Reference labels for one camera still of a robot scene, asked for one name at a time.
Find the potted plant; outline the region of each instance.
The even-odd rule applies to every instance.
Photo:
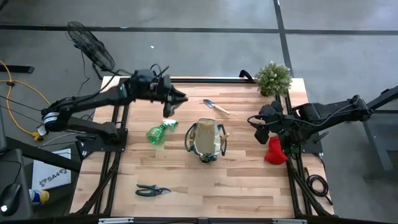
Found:
[[[259,86],[257,90],[263,96],[274,96],[276,93],[285,96],[292,82],[289,70],[285,65],[270,62],[254,76]]]

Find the fan stand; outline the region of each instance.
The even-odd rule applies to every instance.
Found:
[[[97,66],[94,64],[94,62],[92,63],[92,65],[93,65],[94,71],[95,71],[95,73],[97,74],[99,80],[102,80],[103,78],[102,78],[102,76],[100,75],[100,72],[98,71]]]

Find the fan grille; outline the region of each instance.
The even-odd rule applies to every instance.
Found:
[[[80,49],[100,69],[112,71],[115,62],[111,54],[87,28],[80,22],[68,22],[68,35],[75,47]]]

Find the red glove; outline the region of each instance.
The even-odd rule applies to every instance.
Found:
[[[287,157],[282,152],[278,137],[269,139],[269,150],[265,156],[265,160],[274,165],[280,165],[287,161]]]

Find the wooden table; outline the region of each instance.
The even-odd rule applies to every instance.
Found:
[[[108,80],[109,77],[104,77],[103,85]],[[119,79],[115,78],[112,84],[117,85],[118,82]],[[129,137],[121,156],[112,216],[293,217],[286,165],[275,166],[264,162],[268,146],[257,142],[255,129],[246,122],[247,117],[258,114],[261,106],[271,103],[274,98],[261,96],[255,84],[176,83],[175,87],[190,98],[171,117],[179,124],[174,133],[167,133],[162,145],[150,144],[145,135],[151,127],[162,123],[163,105],[148,101],[130,105],[127,123]],[[209,109],[202,102],[204,98],[214,101],[231,114],[226,116]],[[308,101],[303,79],[293,79],[290,99],[292,106]],[[94,121],[110,121],[112,113],[112,106],[98,108]],[[226,155],[220,155],[211,164],[202,164],[194,153],[184,148],[184,135],[199,118],[216,119],[231,133]],[[103,152],[95,152],[83,161],[71,212],[81,208],[97,187],[103,157]],[[325,177],[323,166],[315,156],[304,154],[303,164],[311,174]],[[152,198],[140,197],[135,194],[136,184],[155,184],[170,188],[172,193]],[[304,211],[301,190],[298,190],[298,197],[300,208]],[[333,213],[333,207],[325,198],[317,199]]]

